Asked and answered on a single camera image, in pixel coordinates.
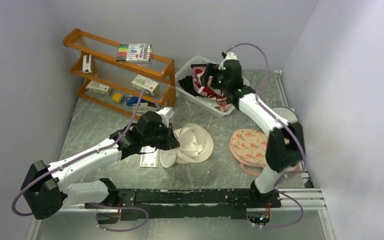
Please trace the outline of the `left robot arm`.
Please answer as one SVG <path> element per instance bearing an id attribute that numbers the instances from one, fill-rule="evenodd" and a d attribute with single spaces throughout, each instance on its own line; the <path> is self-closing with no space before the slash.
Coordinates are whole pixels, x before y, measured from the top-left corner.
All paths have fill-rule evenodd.
<path id="1" fill-rule="evenodd" d="M 112 133 L 94 147 L 72 157 L 45 164 L 33 163 L 21 186 L 21 194 L 37 220 L 46 219 L 62 207 L 99 204 L 119 207 L 119 190 L 108 178 L 89 183 L 76 183 L 82 176 L 132 155 L 143 155 L 144 147 L 173 150 L 180 147 L 170 119 L 171 107 L 142 114 L 136 123 Z"/>

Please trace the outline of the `beige mesh laundry bag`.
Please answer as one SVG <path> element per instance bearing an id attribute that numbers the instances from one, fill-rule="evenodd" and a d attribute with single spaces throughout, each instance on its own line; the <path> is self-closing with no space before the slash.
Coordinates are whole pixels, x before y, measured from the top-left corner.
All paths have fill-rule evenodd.
<path id="1" fill-rule="evenodd" d="M 190 123 L 173 133 L 180 147 L 159 151 L 159 161 L 163 168 L 170 168 L 175 164 L 202 163 L 212 155 L 215 147 L 213 138 L 202 126 Z"/>

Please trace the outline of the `clear packaged tool sleeve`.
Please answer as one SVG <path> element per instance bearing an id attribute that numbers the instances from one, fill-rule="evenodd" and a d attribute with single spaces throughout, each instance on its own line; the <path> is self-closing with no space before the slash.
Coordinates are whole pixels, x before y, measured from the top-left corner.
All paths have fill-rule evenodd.
<path id="1" fill-rule="evenodd" d="M 141 168 L 158 168 L 159 167 L 159 153 L 157 148 L 145 146 L 140 151 Z"/>

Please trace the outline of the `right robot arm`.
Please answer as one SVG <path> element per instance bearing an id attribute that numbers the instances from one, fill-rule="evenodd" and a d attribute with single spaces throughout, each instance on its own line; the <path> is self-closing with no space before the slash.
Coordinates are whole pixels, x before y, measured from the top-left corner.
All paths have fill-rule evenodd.
<path id="1" fill-rule="evenodd" d="M 251 185 L 255 190 L 249 197 L 255 207 L 262 207 L 281 176 L 299 162 L 306 161 L 303 127 L 298 121 L 290 122 L 280 117 L 252 87 L 243 83 L 238 60 L 206 64 L 201 83 L 204 87 L 222 91 L 226 102 L 250 117 L 268 137 L 266 166 Z"/>

